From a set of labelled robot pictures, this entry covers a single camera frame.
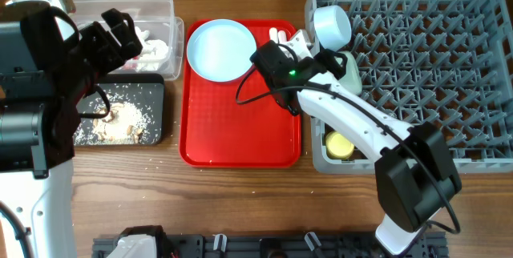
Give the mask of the mint green bowl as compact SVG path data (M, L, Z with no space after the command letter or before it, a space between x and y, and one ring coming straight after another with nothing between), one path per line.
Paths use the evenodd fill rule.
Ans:
M359 69L355 57L348 51L342 51L347 59L345 63L345 75L338 82L349 92L360 95L362 93L362 80L359 75Z

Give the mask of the light blue bowl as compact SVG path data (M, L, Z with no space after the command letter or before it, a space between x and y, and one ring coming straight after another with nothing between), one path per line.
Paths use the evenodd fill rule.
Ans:
M347 13L340 6L324 6L313 14L315 34L322 47L338 51L352 38L352 26Z

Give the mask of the food scraps pile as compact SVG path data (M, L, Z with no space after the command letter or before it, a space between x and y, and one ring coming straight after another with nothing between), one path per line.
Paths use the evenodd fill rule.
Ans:
M107 91L111 110L101 119L83 119L74 135L75 146L155 144L161 129L152 105L136 95Z

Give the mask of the yellow plastic cup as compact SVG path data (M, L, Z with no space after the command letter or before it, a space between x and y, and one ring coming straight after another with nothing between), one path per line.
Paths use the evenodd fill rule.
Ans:
M327 154L332 159L348 159L354 152L355 146L343 135L336 131L325 137Z

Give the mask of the light blue plate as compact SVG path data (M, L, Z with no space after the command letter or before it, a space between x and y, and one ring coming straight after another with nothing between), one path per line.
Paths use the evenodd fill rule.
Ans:
M189 66L201 78L226 83L249 71L250 57L256 50L256 39L246 26L214 19L192 32L186 54Z

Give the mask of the red snack wrapper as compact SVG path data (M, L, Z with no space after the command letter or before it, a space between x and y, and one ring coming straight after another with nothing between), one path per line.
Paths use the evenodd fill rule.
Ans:
M133 61L126 62L121 69L124 71L136 71L138 68L138 63Z

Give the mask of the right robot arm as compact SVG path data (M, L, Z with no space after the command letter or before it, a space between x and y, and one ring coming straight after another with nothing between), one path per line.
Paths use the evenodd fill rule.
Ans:
M270 40L250 61L280 107L319 118L374 163L385 212L375 238L384 253L406 254L429 226L460 233L450 200L462 182L442 132L433 123L413 126L393 118L344 88L341 78L352 58L328 49L302 58Z

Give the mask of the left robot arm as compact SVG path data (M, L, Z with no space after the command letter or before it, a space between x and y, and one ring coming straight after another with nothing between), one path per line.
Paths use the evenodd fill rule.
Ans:
M74 257L73 136L78 103L143 49L117 9L77 27L73 0L11 0L1 8L1 221L17 257Z

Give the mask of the clear plastic waste bin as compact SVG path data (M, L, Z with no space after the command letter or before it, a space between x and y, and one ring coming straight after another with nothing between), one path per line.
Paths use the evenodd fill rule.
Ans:
M135 27L149 30L150 39L161 39L169 47L168 56L157 71L124 71L120 67L114 71L116 74L156 73L166 80L179 77L184 56L184 22L175 16L173 0L102 0L100 5L130 14Z

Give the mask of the black waste tray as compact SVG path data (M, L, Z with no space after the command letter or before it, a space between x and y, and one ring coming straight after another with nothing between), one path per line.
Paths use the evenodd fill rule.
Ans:
M83 119L76 146L152 145L161 140L166 94L159 74L108 75L99 86L111 105L101 119Z

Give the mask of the grey dishwasher rack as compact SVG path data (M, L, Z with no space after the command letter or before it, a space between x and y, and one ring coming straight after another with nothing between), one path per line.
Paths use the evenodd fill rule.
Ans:
M512 23L506 0L306 0L349 16L361 97L444 134L463 174L512 169Z

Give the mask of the white plastic fork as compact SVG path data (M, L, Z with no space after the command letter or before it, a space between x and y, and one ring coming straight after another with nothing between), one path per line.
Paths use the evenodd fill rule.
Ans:
M286 45L287 42L288 42L288 39L287 39L287 34L283 31L283 30L280 30L278 33L277 33L277 36L278 36L278 42L280 44L283 44L283 45Z

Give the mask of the white plastic spoon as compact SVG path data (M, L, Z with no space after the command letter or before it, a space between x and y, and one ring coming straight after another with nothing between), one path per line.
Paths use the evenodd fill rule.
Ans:
M279 43L278 30L275 27L269 29L269 39L275 43Z

